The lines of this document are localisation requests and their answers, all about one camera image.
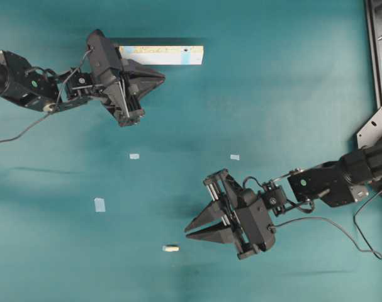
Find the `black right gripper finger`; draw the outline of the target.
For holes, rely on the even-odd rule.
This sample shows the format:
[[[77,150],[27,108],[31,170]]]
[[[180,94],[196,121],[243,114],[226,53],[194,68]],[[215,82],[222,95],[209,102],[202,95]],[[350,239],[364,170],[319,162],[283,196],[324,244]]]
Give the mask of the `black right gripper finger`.
[[[222,244],[241,244],[241,241],[235,236],[233,228],[223,223],[217,223],[216,225],[209,226],[197,232],[189,233],[186,235],[186,238]]]
[[[208,223],[220,219],[225,212],[223,211],[223,206],[219,200],[211,201],[203,211],[194,218],[188,226],[184,229],[185,232],[193,230],[195,228],[202,227]]]

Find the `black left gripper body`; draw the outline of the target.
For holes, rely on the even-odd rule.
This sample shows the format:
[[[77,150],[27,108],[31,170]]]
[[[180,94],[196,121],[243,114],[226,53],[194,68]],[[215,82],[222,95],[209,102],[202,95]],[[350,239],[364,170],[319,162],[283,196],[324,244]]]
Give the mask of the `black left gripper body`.
[[[146,67],[134,60],[108,58],[98,63],[98,94],[121,127],[137,124],[145,111]]]

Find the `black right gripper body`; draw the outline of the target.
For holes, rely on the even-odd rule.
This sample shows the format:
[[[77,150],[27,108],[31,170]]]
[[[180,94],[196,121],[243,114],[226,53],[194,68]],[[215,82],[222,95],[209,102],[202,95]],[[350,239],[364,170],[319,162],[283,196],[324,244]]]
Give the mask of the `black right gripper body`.
[[[241,190],[241,186],[229,174],[227,169],[222,169],[207,176],[203,181],[212,201],[219,200],[223,206],[225,214],[219,219],[219,223],[230,225],[233,228],[235,236],[241,241],[240,245],[235,245],[237,257],[244,260],[252,255],[260,253],[257,247],[245,240],[244,231],[240,225],[240,221],[235,212],[237,206],[237,193]]]

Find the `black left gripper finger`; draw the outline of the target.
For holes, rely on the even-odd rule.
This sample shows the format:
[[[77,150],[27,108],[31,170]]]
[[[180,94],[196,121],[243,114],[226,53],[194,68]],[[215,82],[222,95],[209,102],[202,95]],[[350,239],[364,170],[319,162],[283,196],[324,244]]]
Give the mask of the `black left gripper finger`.
[[[157,72],[145,65],[138,63],[135,60],[128,59],[123,61],[124,74],[128,75],[131,79],[145,79],[152,78],[158,82],[164,82],[166,77],[164,74]]]
[[[138,91],[134,95],[136,101],[140,101],[146,94],[159,87],[163,81],[138,81],[136,86]]]

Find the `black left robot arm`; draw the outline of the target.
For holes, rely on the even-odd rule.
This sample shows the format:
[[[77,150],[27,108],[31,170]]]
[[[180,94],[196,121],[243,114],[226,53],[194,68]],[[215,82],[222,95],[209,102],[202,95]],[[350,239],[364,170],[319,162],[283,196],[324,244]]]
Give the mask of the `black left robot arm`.
[[[132,126],[145,114],[140,100],[166,77],[132,59],[123,59],[122,63],[118,78],[103,84],[92,72],[82,72],[78,67],[58,75],[52,69],[32,66],[27,59],[1,50],[0,97],[22,108],[48,114],[97,99],[120,126]]]

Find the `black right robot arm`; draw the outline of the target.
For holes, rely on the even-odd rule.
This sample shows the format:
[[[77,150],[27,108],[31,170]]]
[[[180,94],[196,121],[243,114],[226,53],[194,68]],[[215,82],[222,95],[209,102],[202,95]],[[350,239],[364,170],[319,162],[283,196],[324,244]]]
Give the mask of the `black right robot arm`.
[[[367,185],[382,196],[382,107],[357,133],[358,149],[310,169],[284,175],[296,201],[286,197],[279,178],[263,182],[253,192],[238,184],[227,169],[205,178],[211,202],[185,228],[187,238],[232,243],[242,260],[265,252],[275,243],[277,225],[270,213],[283,215],[297,209],[310,214],[319,199],[331,208],[356,203],[368,196]]]

